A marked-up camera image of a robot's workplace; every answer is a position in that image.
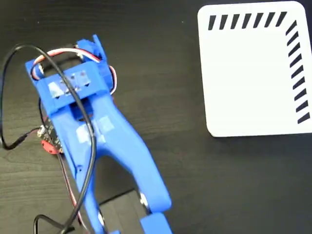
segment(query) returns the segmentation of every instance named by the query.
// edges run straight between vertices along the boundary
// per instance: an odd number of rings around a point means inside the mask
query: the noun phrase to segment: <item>white wire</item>
[[[89,59],[95,61],[95,62],[100,62],[100,59],[97,58],[96,56],[94,56],[93,54],[91,54],[88,51],[85,50],[81,50],[81,49],[77,49],[77,48],[59,48],[59,49],[55,49],[55,50],[50,50],[49,52],[47,52],[48,55],[50,56],[55,56],[64,52],[73,52],[76,53],[78,55],[84,55],[86,57],[88,57]],[[40,55],[38,58],[35,59],[34,64],[38,63],[39,61],[44,60],[44,56]]]
[[[54,50],[50,50],[49,52],[47,52],[48,55],[50,56],[55,56],[61,53],[65,53],[65,52],[73,52],[73,53],[77,53],[77,55],[83,55],[88,57],[89,59],[93,60],[94,62],[99,63],[100,59],[97,58],[95,55],[91,54],[88,51],[82,50],[82,49],[77,49],[77,48],[59,48],[59,49],[54,49]],[[34,64],[37,64],[39,62],[41,62],[42,60],[44,60],[44,56],[40,55],[38,58],[35,59]],[[117,89],[117,73],[116,70],[112,67],[109,66],[110,71],[112,73],[113,76],[113,88],[110,91],[110,94],[113,95],[113,93],[116,91]],[[33,69],[32,71],[32,76],[34,79],[39,80],[40,78],[37,76],[36,70]]]

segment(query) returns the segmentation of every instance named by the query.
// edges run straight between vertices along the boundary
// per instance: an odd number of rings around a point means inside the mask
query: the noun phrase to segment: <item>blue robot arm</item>
[[[106,61],[106,55],[96,35],[94,42],[80,40],[79,48],[101,58],[95,63],[83,58],[83,63],[64,71],[71,84],[76,88],[85,109],[91,116],[97,137],[97,158],[108,155],[129,171],[145,200],[149,216],[140,222],[147,234],[171,234],[162,214],[171,206],[169,193],[145,143],[131,124],[116,108],[110,95],[113,79]],[[34,60],[25,64],[28,74]],[[67,94],[66,86],[59,75],[40,80],[32,79],[47,115],[52,120],[61,141],[69,168],[81,191],[90,161],[90,136],[86,125],[81,121],[81,113],[75,106],[73,97]],[[104,234],[104,226],[99,218],[98,203],[94,196],[94,175],[90,181],[84,205],[91,225],[97,234]]]

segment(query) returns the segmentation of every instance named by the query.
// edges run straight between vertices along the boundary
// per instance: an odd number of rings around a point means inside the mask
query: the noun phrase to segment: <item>black stripe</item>
[[[298,88],[304,82],[306,82],[306,81],[304,80],[304,77],[303,77],[303,78],[301,78],[300,80],[297,81],[297,83],[292,87],[292,89],[294,90],[294,89]]]
[[[298,49],[300,49],[300,43],[298,42],[298,44],[289,52],[288,57],[290,57],[291,55],[294,54],[294,52],[296,52]]]
[[[277,23],[276,23],[276,26],[279,27],[281,25],[281,23],[283,22],[283,19],[285,18],[287,12],[283,11],[281,12],[278,20],[277,20]]]
[[[308,120],[309,118],[310,118],[310,113],[308,112],[298,120],[298,124]]]
[[[269,13],[267,21],[265,22],[265,25],[264,25],[265,28],[267,28],[270,25],[274,15],[275,15],[275,12]]]
[[[298,63],[302,59],[301,54],[298,55],[290,64],[290,67],[293,67],[296,63]]]
[[[299,36],[298,32],[296,32],[292,38],[289,39],[289,41],[287,42],[287,46],[289,46],[297,37]]]
[[[239,18],[239,14],[233,15],[233,21],[232,21],[232,24],[231,24],[231,29],[235,29],[235,26],[237,24],[238,18]]]
[[[304,95],[307,94],[307,90],[304,89],[302,90],[299,94],[297,94],[295,97],[294,97],[294,100],[297,101],[299,98],[302,98]]]
[[[244,18],[244,22],[243,22],[242,28],[246,28],[246,27],[247,27],[247,24],[248,24],[248,22],[249,22],[251,16],[252,16],[252,15],[251,15],[250,13],[245,14],[245,18]]]
[[[301,111],[302,109],[304,109],[304,108],[306,108],[308,106],[309,106],[309,104],[308,104],[308,101],[306,100],[304,103],[302,103],[300,106],[298,106],[296,108],[296,112],[299,112],[299,111]]]
[[[225,26],[225,23],[226,23],[227,18],[228,18],[228,15],[222,15],[222,17],[221,17],[221,23],[220,23],[220,30],[223,30],[223,29],[224,29],[224,26]]]
[[[296,77],[300,72],[303,72],[302,65],[292,74],[292,78]]]
[[[214,24],[215,24],[215,18],[216,18],[216,16],[210,16],[208,30],[212,30],[213,29]]]
[[[257,16],[255,17],[255,21],[254,21],[254,24],[253,24],[253,28],[258,27],[262,16],[263,16],[263,13],[258,13],[258,14],[257,14]]]
[[[295,20],[292,25],[289,27],[289,29],[286,31],[286,35],[288,35],[292,29],[294,29],[297,26],[297,21]]]

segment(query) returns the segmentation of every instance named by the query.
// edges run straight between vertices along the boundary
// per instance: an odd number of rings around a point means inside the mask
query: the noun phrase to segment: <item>circuit board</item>
[[[47,119],[44,122],[44,126],[42,125],[40,130],[37,133],[38,137],[40,137],[42,140],[48,142],[49,144],[53,145],[56,150],[58,150],[60,153],[63,153],[63,148],[60,143],[59,137],[55,131],[54,125],[47,117]]]

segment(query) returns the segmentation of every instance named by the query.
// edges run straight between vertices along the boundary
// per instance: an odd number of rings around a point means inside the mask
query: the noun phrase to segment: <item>dark wooden table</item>
[[[311,234],[312,137],[215,139],[205,126],[197,12],[234,2],[5,1],[0,55],[18,42],[50,49],[100,36],[118,73],[117,106],[150,148],[171,193],[166,216],[174,233]],[[311,27],[312,4],[305,7]],[[7,77],[8,140],[39,124],[37,93],[23,65],[35,55],[21,52]],[[117,193],[127,178],[112,160],[100,160],[98,199]],[[36,136],[0,152],[0,233],[31,234],[37,214],[64,221],[70,211],[58,161]],[[45,224],[40,229],[56,233]]]

